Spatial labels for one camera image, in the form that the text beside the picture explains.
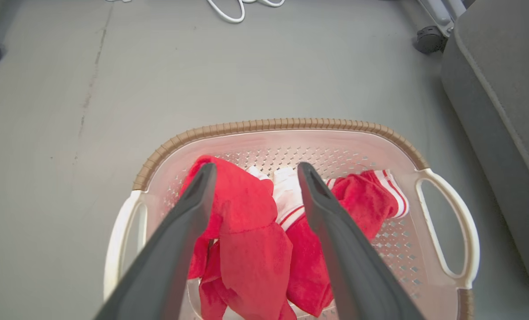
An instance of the gray floor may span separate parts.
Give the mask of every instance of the gray floor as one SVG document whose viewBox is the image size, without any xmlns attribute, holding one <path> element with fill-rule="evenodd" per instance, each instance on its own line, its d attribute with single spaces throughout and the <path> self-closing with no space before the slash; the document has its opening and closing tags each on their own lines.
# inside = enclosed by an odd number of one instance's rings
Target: gray floor
<svg viewBox="0 0 529 320">
<path fill-rule="evenodd" d="M 92 318 L 112 224 L 153 149 L 192 127 L 273 117 L 368 120 L 406 136 L 473 213 L 477 319 L 529 319 L 529 282 L 442 89 L 441 55 L 411 47 L 429 24 L 415 0 L 250 4 L 239 25 L 205 0 L 8 4 L 0 320 Z M 427 198 L 459 269 L 456 219 L 437 192 Z"/>
</svg>

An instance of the gray fabric seat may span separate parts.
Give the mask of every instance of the gray fabric seat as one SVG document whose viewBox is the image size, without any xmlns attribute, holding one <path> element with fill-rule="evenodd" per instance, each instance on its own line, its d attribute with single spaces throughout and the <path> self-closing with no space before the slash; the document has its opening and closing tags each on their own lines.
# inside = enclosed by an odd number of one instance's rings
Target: gray fabric seat
<svg viewBox="0 0 529 320">
<path fill-rule="evenodd" d="M 529 274 L 529 0 L 476 0 L 441 78 Z"/>
</svg>

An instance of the basket rim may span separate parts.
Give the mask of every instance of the basket rim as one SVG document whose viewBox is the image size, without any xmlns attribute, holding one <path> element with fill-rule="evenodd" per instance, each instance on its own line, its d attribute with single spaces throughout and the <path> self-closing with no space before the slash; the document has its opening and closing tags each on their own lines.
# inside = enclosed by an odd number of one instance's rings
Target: basket rim
<svg viewBox="0 0 529 320">
<path fill-rule="evenodd" d="M 341 130 L 348 132 L 365 132 L 380 136 L 388 140 L 403 151 L 417 170 L 429 168 L 429 163 L 423 155 L 403 136 L 387 126 L 367 121 L 341 120 L 327 118 L 282 118 L 265 119 L 242 122 L 229 122 L 225 124 L 202 126 L 201 128 L 187 130 L 174 136 L 157 148 L 144 162 L 140 172 L 136 175 L 132 190 L 148 189 L 152 177 L 161 164 L 177 149 L 195 141 L 216 136 L 230 136 L 234 134 L 266 132 L 276 130 Z"/>
<path fill-rule="evenodd" d="M 458 320 L 474 319 L 474 291 L 458 288 Z"/>
</svg>

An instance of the white laundry basket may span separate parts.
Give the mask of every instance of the white laundry basket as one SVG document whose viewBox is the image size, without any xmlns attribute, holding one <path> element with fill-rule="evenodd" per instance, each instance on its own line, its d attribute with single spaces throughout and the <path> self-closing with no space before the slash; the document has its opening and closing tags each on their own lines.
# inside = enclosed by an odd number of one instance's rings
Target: white laundry basket
<svg viewBox="0 0 529 320">
<path fill-rule="evenodd" d="M 242 168 L 256 165 L 265 173 L 301 161 L 322 178 L 336 178 L 369 169 L 390 169 L 410 201 L 403 219 L 383 224 L 373 247 L 403 285 L 427 320 L 473 318 L 472 282 L 480 247 L 476 226 L 458 193 L 433 173 L 423 156 L 393 130 L 362 121 L 290 118 L 256 120 L 189 130 L 159 147 L 136 177 L 130 197 L 116 219 L 104 267 L 104 299 L 122 275 L 130 223 L 139 215 L 138 247 L 153 234 L 177 202 L 183 179 L 195 160 L 210 154 Z M 438 188 L 452 205 L 464 237 L 460 275 L 447 266 L 421 191 L 424 180 Z M 199 281 L 189 280 L 180 319 L 201 320 Z M 302 319 L 314 319 L 295 308 Z M 334 302 L 321 319 L 338 319 Z M 228 310 L 224 319 L 240 319 Z"/>
</svg>

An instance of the red cloth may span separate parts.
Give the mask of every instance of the red cloth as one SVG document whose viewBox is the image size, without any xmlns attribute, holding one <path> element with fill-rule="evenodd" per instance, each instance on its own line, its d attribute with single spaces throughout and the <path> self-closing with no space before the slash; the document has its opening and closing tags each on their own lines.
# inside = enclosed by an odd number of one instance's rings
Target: red cloth
<svg viewBox="0 0 529 320">
<path fill-rule="evenodd" d="M 195 245 L 188 278 L 202 275 L 201 312 L 220 319 L 226 306 L 248 320 L 294 320 L 286 300 L 293 246 L 275 223 L 271 183 L 212 156 L 200 157 L 182 192 L 202 165 L 216 164 L 209 225 Z M 219 239 L 208 247 L 210 239 Z"/>
<path fill-rule="evenodd" d="M 328 186 L 333 186 L 334 196 L 369 240 L 375 237 L 385 219 L 405 214 L 401 209 L 408 210 L 406 198 L 403 203 L 403 200 L 390 192 L 390 181 L 394 180 L 386 180 L 385 175 L 391 176 L 388 172 L 371 170 L 360 175 L 350 174 L 346 178 L 338 178 L 335 182 L 328 180 Z M 395 187 L 395 194 L 402 195 L 398 186 Z M 301 197 L 293 199 L 295 203 L 285 207 L 298 206 L 302 201 Z M 287 297 L 303 311 L 319 317 L 323 308 L 333 300 L 320 240 L 310 229 L 304 215 L 289 226 L 284 225 L 282 221 L 279 223 L 287 229 L 286 234 L 294 246 Z"/>
</svg>

